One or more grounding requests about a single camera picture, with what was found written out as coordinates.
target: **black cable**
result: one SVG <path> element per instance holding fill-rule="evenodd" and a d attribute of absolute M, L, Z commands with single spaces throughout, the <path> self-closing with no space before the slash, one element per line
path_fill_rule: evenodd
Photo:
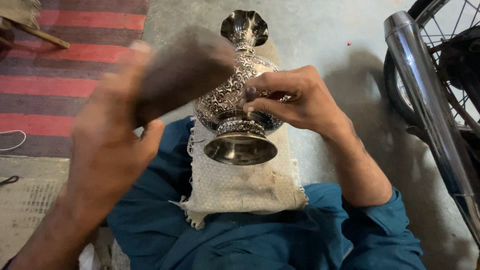
<path fill-rule="evenodd" d="M 14 176 L 10 177 L 9 179 L 3 180 L 2 182 L 0 182 L 0 185 L 15 183 L 15 182 L 18 181 L 18 179 L 19 179 L 19 177 L 17 175 L 14 175 Z"/>

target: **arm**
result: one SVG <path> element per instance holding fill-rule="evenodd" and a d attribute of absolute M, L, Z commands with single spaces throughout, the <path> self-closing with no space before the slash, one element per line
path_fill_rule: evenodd
<path fill-rule="evenodd" d="M 243 110 L 271 113 L 300 129 L 310 129 L 324 139 L 338 173 L 343 208 L 348 219 L 343 235 L 353 251 L 342 269 L 424 269 L 419 241 L 406 229 L 400 193 L 365 150 L 352 122 L 336 105 L 312 66 L 292 71 L 264 73 L 249 80 L 247 87 L 259 94 L 266 89 L 287 92 L 292 98 L 281 103 L 256 98 Z"/>
<path fill-rule="evenodd" d="M 382 205 L 391 198 L 390 182 L 363 147 L 350 119 L 336 105 L 313 66 L 264 73 L 249 80 L 247 86 L 255 87 L 258 93 L 272 89 L 293 96 L 286 104 L 257 98 L 246 103 L 244 110 L 266 111 L 294 127 L 319 133 L 333 157 L 342 195 L 350 204 Z"/>
<path fill-rule="evenodd" d="M 148 50 L 135 43 L 120 74 L 106 74 L 78 115 L 68 182 L 9 270 L 75 269 L 91 232 L 155 156 L 163 123 L 137 138 L 129 118 Z"/>

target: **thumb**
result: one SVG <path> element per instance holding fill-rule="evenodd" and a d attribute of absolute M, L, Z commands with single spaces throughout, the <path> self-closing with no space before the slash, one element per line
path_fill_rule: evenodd
<path fill-rule="evenodd" d="M 164 129 L 165 124 L 163 124 L 160 119 L 155 119 L 148 123 L 147 127 L 142 133 L 140 151 L 143 156 L 148 158 L 148 161 L 152 160 L 156 156 Z"/>
<path fill-rule="evenodd" d="M 286 119 L 291 118 L 293 113 L 291 106 L 291 104 L 285 104 L 274 99 L 256 98 L 252 102 L 245 103 L 245 105 L 243 105 L 243 111 L 252 112 L 259 110 L 265 113 L 270 113 L 286 122 Z"/>

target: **motorcycle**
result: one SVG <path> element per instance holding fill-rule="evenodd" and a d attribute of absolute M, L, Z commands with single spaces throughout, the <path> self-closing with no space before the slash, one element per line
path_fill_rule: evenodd
<path fill-rule="evenodd" d="M 384 22 L 385 91 L 407 132 L 429 145 L 480 248 L 480 4 L 463 0 L 445 27 L 438 17 L 452 17 L 449 2 L 417 0 Z"/>

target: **hammer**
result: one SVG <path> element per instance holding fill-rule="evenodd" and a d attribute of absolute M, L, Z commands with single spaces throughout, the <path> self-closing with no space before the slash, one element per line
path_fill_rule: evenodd
<path fill-rule="evenodd" d="M 226 38 L 205 28 L 186 28 L 146 68 L 134 104 L 133 126 L 145 126 L 227 81 L 234 73 L 234 56 Z"/>

